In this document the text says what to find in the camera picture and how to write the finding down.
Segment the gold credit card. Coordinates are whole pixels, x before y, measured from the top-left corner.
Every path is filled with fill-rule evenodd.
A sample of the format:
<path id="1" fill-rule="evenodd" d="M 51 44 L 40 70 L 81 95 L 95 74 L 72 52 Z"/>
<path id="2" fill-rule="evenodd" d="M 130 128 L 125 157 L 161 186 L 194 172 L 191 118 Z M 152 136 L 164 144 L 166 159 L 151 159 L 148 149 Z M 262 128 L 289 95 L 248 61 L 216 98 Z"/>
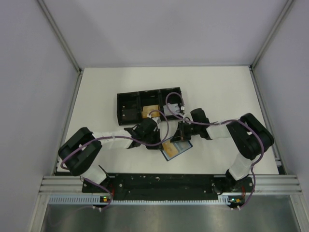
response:
<path id="1" fill-rule="evenodd" d="M 165 143 L 163 143 L 162 153 L 166 160 L 171 160 L 178 154 L 178 150 L 173 143 L 171 143 L 170 141 L 166 141 Z"/>

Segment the blue leather card holder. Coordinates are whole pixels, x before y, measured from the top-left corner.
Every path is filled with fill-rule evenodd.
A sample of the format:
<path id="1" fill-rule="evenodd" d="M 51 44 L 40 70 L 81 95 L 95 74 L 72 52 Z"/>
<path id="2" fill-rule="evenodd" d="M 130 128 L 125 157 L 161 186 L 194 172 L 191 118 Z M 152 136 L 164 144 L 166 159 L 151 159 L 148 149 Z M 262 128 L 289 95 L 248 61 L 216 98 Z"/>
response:
<path id="1" fill-rule="evenodd" d="M 187 150 L 189 150 L 189 149 L 191 149 L 192 147 L 193 147 L 193 145 L 190 143 L 190 142 L 175 142 L 175 143 L 173 143 L 174 145 L 175 145 L 175 147 L 177 148 L 177 150 L 178 150 L 178 154 L 175 156 L 175 157 L 177 157 L 178 155 L 180 155 L 180 154 L 182 154 L 182 153 L 184 153 L 184 152 L 186 152 Z"/>

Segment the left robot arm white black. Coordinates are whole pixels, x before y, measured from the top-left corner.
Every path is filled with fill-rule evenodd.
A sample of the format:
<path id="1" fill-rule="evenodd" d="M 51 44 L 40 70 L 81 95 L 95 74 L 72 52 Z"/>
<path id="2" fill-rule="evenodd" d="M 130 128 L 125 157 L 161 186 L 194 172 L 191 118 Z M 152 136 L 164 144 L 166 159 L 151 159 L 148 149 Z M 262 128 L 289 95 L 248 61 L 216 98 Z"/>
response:
<path id="1" fill-rule="evenodd" d="M 149 147 L 160 147 L 159 118 L 146 118 L 132 128 L 113 132 L 92 132 L 87 127 L 80 128 L 58 150 L 62 162 L 60 167 L 68 170 L 73 176 L 91 180 L 98 191 L 106 191 L 109 179 L 105 172 L 94 161 L 102 150 L 117 148 L 131 149 L 141 144 Z"/>

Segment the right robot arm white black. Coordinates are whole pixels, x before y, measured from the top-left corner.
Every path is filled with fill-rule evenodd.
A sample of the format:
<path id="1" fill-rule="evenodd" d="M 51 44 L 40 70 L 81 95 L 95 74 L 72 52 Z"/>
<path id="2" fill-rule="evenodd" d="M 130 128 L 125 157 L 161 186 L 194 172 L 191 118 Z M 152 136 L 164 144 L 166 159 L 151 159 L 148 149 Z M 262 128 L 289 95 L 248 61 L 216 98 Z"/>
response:
<path id="1" fill-rule="evenodd" d="M 206 140 L 231 138 L 239 153 L 225 173 L 225 185 L 230 191 L 237 191 L 242 187 L 243 179 L 257 163 L 257 157 L 261 158 L 274 144 L 273 136 L 251 113 L 223 123 L 210 123 L 201 108 L 192 110 L 190 114 L 191 121 L 185 119 L 178 122 L 171 142 L 188 142 L 194 135 Z"/>

